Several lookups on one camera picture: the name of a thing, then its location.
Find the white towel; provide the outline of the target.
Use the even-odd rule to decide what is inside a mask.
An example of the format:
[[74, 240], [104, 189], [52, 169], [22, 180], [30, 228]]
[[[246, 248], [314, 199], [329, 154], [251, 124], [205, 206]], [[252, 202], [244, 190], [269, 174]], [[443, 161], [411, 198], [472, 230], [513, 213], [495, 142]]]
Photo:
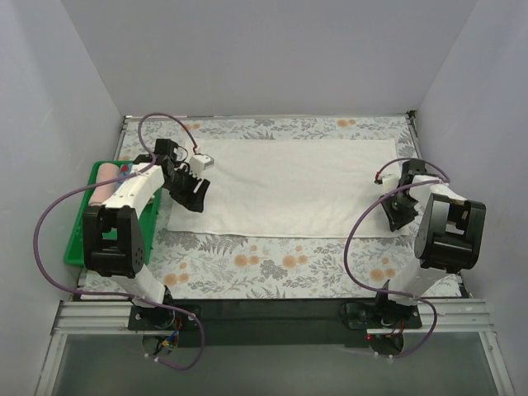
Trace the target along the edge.
[[172, 232], [266, 238], [390, 238], [375, 173], [399, 167], [393, 139], [209, 139], [201, 213], [172, 206]]

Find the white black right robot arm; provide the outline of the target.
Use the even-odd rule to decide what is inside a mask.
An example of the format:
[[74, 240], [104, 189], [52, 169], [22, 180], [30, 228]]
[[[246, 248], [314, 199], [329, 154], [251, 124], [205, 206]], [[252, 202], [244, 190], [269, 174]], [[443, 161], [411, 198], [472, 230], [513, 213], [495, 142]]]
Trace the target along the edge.
[[375, 296], [375, 317], [384, 327], [417, 314], [417, 298], [449, 274], [473, 268], [479, 259], [485, 204], [454, 193], [445, 177], [427, 170], [426, 162], [410, 158], [401, 174], [375, 174], [384, 193], [397, 192], [381, 205], [394, 232], [412, 223], [423, 208], [414, 258]]

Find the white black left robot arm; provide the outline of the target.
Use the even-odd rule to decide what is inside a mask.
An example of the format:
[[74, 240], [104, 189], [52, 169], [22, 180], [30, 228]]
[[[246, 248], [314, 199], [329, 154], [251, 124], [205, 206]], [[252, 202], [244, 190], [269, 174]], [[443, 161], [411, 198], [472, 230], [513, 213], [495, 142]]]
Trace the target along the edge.
[[176, 313], [162, 308], [172, 296], [146, 266], [148, 249], [139, 219], [162, 188], [190, 212], [203, 212], [210, 186], [203, 173], [215, 165], [210, 155], [198, 151], [188, 160], [180, 159], [178, 149], [170, 139], [157, 139], [153, 154], [139, 155], [125, 172], [128, 179], [111, 196], [82, 213], [85, 267], [117, 283], [157, 325], [172, 323]]

